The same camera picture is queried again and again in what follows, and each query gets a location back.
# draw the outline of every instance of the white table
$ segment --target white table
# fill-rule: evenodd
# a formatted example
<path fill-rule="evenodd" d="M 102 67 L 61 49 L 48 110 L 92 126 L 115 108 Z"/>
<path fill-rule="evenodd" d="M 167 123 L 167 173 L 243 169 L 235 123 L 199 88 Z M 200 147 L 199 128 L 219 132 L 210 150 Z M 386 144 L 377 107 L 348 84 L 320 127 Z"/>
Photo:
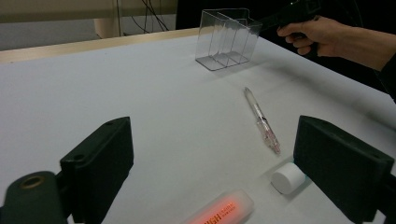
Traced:
<path fill-rule="evenodd" d="M 301 115 L 396 158 L 390 97 L 263 39 L 251 62 L 210 72 L 194 60 L 196 40 L 0 64 L 0 201 L 17 178 L 58 173 L 60 158 L 91 132 L 129 116 L 134 167 L 104 223 L 181 223 L 231 189 L 255 203 L 247 223 L 350 223 L 314 183 L 284 196 L 270 175 L 291 160 Z M 280 156 L 262 141 L 245 87 L 269 119 Z M 383 220 L 378 213 L 375 223 Z"/>

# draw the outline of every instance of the pen cap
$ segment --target pen cap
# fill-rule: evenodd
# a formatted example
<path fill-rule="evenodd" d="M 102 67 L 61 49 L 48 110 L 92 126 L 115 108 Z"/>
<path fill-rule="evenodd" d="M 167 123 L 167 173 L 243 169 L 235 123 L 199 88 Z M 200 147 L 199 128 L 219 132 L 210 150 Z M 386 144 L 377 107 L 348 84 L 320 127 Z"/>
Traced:
<path fill-rule="evenodd" d="M 277 169 L 271 176 L 273 186 L 283 194 L 290 194 L 305 182 L 305 174 L 300 168 L 288 162 Z"/>

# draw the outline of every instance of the person's hand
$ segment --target person's hand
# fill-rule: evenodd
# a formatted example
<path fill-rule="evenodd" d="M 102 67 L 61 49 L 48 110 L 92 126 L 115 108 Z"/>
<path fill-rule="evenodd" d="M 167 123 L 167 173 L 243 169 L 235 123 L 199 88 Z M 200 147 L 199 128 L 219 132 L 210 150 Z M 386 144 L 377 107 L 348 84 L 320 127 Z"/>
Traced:
<path fill-rule="evenodd" d="M 317 42 L 318 56 L 336 57 L 337 42 L 347 27 L 338 21 L 316 16 L 312 21 L 291 23 L 279 28 L 277 34 L 286 37 L 286 42 L 293 44 L 301 55 L 309 53 L 311 45 Z"/>

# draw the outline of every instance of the pen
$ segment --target pen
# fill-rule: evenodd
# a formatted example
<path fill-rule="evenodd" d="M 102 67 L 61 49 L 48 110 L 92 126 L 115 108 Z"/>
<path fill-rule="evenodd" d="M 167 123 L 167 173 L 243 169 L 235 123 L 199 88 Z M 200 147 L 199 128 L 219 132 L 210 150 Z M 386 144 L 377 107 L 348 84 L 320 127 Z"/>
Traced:
<path fill-rule="evenodd" d="M 247 101 L 250 104 L 251 109 L 253 110 L 254 115 L 257 118 L 257 126 L 259 127 L 260 132 L 262 133 L 262 138 L 264 139 L 265 145 L 270 147 L 276 154 L 280 153 L 279 143 L 275 137 L 274 132 L 272 131 L 268 120 L 265 118 L 262 110 L 259 107 L 256 99 L 253 96 L 253 93 L 248 87 L 245 87 L 245 96 L 247 97 Z"/>

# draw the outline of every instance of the gray floor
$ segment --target gray floor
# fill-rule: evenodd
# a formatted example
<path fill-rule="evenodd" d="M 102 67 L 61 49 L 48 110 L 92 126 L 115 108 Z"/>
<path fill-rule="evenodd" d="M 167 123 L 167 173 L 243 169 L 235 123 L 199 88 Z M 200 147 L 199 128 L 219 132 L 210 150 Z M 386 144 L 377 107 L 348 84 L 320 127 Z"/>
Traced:
<path fill-rule="evenodd" d="M 176 15 L 160 15 L 158 18 L 168 30 L 175 30 Z M 132 17 L 123 18 L 123 31 L 126 35 L 166 30 L 162 23 L 161 27 L 157 19 L 151 16 L 134 17 L 134 20 Z M 94 30 L 93 20 L 0 23 L 0 50 L 24 49 L 94 39 L 100 39 L 100 37 Z"/>

